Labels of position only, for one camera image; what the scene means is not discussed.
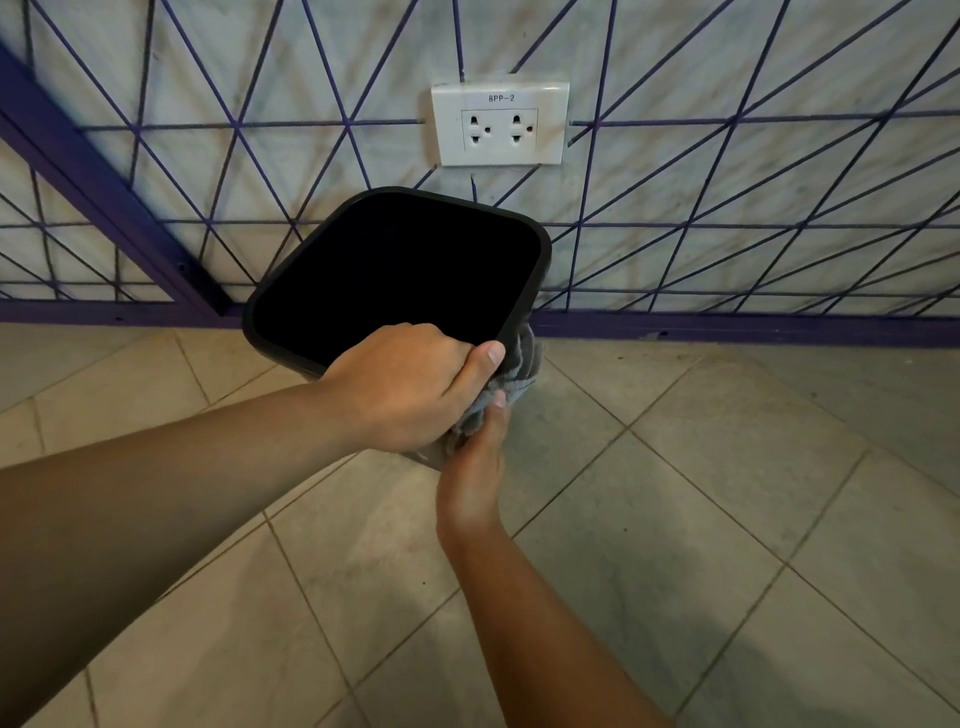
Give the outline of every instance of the black trash bin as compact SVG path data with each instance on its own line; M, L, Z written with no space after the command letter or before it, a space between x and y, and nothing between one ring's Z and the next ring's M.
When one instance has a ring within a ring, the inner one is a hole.
M243 330L261 353L312 377L388 324L510 347L549 264L549 236L524 215L381 187L340 205L260 281Z

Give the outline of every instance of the person's left arm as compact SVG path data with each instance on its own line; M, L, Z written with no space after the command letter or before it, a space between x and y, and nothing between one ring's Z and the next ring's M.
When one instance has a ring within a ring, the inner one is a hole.
M385 327L315 383L0 471L0 725L311 474L435 440L502 357L496 342Z

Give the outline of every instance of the electrical outlet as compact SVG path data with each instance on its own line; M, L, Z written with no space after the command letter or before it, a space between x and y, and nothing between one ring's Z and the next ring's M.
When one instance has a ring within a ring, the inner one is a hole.
M431 89L444 165L559 164L567 82L491 81Z

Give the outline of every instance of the cleaning cloth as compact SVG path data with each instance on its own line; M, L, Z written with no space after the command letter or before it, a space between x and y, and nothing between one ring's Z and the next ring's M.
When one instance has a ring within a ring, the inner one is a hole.
M444 436L446 454L453 454L467 441L467 437L480 429L483 425L483 411L493 401L493 393L496 390L503 390L507 396L508 406L517 401L520 395L534 383L542 361L543 345L537 341L530 324L524 322L516 335L516 342L507 349L503 361L487 382L487 386L477 395L477 399L457 424Z

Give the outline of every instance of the fingernail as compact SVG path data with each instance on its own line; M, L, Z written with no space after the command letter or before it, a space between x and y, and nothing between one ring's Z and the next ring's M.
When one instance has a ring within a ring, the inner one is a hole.
M506 355L507 350L499 341L494 341L491 347L487 349L487 356L490 357L490 361L497 367L500 366L500 362L503 361L503 357Z

